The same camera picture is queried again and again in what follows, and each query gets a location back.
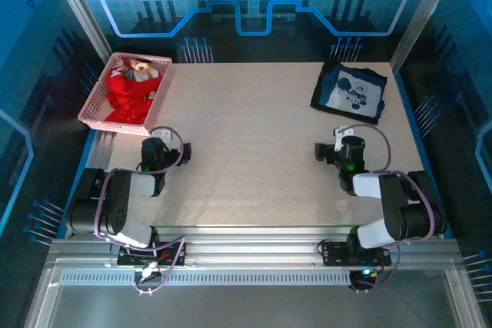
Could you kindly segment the red bear print t-shirt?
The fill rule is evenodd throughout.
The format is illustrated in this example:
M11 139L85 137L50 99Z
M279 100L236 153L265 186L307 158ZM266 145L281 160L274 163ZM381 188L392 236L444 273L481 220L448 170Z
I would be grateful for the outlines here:
M123 57L105 79L113 112L106 121L143 124L161 83L161 72L146 61Z

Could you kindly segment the navy cartoon print t-shirt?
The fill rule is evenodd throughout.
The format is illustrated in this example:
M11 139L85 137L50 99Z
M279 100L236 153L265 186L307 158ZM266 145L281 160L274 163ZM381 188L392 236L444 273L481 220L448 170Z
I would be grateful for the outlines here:
M318 76L311 107L377 125L385 108L386 86L387 78L369 68L349 68L329 61Z

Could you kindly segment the pink plastic basket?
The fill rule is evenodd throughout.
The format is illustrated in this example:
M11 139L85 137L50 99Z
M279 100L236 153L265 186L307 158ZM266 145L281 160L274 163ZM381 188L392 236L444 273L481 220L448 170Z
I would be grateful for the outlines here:
M106 121L106 117L113 112L113 108L106 98L107 85L105 82L109 71L123 57L134 58L146 61L161 72L162 80L158 87L157 94L153 100L150 111L143 124L124 124ZM174 65L171 58L154 55L139 55L124 52L115 52L108 60L98 81L95 83L90 95L88 96L83 108L78 114L78 119L87 124L90 128L100 131L118 132L124 134L135 134L148 136L157 121L166 94L174 77Z

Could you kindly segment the black round LED module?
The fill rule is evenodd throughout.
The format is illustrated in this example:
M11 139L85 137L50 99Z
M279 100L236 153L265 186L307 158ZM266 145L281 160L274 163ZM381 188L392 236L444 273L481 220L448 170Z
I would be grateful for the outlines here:
M353 270L349 273L349 288L356 294L363 292L368 295L369 291L375 286L379 274L377 270Z

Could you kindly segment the metal front panel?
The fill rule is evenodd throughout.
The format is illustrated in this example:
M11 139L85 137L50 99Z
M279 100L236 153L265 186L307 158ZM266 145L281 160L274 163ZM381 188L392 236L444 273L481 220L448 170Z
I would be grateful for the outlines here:
M27 328L492 328L440 283L347 287L56 286Z

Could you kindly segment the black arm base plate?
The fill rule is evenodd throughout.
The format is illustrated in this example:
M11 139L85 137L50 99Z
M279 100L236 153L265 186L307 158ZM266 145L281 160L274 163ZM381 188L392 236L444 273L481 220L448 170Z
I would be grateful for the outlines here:
M157 260L159 266L171 266L175 257L178 257L176 265L182 267L185 264L186 246L179 248L176 243L159 251L137 251L121 247L118 252L117 265L143 267L152 260Z
M392 264L390 252L384 248L364 249L358 244L324 239L316 250L325 267L389 267Z

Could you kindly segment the aluminium frame rail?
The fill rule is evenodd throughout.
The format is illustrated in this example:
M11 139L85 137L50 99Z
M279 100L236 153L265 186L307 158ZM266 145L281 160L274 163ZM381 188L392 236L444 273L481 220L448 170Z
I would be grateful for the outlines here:
M321 240L343 241L349 226L288 227L159 227L163 241L184 236L187 268L203 270L319 270L323 267L317 244ZM116 267L116 250L105 240L89 234L54 240L46 266L73 268ZM391 257L402 270L450 270L464 266L454 239L433 237L401 245Z

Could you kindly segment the aluminium frame post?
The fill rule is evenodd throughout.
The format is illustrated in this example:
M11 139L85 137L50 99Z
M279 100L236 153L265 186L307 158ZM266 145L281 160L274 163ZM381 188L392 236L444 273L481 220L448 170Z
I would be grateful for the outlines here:
M66 0L100 59L106 63L112 49L85 0Z
M401 69L439 2L440 0L421 0L391 57L390 66L394 75Z

